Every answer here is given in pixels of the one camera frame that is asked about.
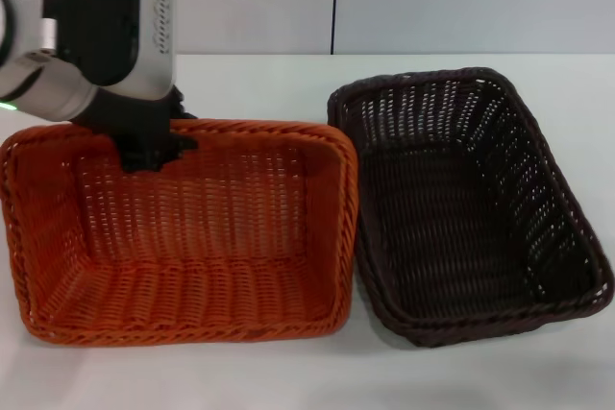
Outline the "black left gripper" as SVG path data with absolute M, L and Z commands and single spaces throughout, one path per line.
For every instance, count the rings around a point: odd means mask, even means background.
M 91 101 L 70 122 L 95 133 L 113 136 L 125 173 L 159 172 L 162 167 L 196 150 L 198 142 L 171 133 L 171 120 L 193 120 L 184 106 L 185 97 L 173 86 L 161 99 L 143 100 L 95 90 Z

